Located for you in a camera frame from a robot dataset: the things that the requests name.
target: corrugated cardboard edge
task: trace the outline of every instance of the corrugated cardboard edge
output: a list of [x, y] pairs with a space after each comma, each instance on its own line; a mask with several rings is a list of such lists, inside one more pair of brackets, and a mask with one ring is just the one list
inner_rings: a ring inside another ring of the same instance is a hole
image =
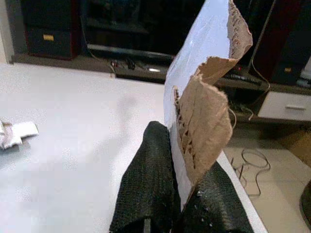
[[227, 97], [212, 85], [252, 46], [251, 33], [232, 0], [229, 0], [227, 27], [229, 59], [209, 57], [190, 78], [176, 103], [178, 142], [192, 185], [197, 184], [215, 163], [232, 136]]

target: white drawer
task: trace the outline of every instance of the white drawer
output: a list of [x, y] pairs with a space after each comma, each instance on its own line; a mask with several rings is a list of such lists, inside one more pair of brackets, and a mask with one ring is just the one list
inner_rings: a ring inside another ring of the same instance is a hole
[[258, 116], [311, 121], [311, 96], [269, 92]]

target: tile floor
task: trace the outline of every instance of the tile floor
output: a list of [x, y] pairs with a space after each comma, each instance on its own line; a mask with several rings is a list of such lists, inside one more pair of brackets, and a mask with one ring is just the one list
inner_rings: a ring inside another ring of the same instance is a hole
[[[261, 188], [260, 197], [250, 197], [263, 224], [270, 233], [310, 233], [299, 209], [299, 199], [306, 184], [311, 180], [311, 168], [301, 162], [290, 151], [273, 140], [232, 138], [224, 149], [228, 159], [234, 157], [233, 166], [243, 160], [244, 148], [258, 149], [271, 164], [270, 171], [258, 176]], [[265, 165], [256, 156], [247, 155], [250, 162]], [[245, 187], [248, 194], [258, 192], [255, 175], [258, 169], [246, 166], [243, 176], [247, 179]]]

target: white tabletop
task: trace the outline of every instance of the white tabletop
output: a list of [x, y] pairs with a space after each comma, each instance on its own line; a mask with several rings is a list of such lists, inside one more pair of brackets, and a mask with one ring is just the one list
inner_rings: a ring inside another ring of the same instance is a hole
[[[0, 232], [108, 232], [121, 178], [148, 123], [163, 123], [164, 86], [110, 74], [0, 65], [0, 118], [39, 136], [0, 151]], [[263, 230], [227, 158], [254, 228]]]

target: drawer handle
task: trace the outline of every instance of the drawer handle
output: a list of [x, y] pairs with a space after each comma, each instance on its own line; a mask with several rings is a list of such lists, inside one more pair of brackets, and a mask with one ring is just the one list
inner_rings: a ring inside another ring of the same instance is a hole
[[288, 109], [295, 109], [295, 110], [301, 110], [301, 111], [305, 111], [306, 110], [306, 107], [304, 106], [297, 106], [297, 105], [286, 105], [286, 108]]

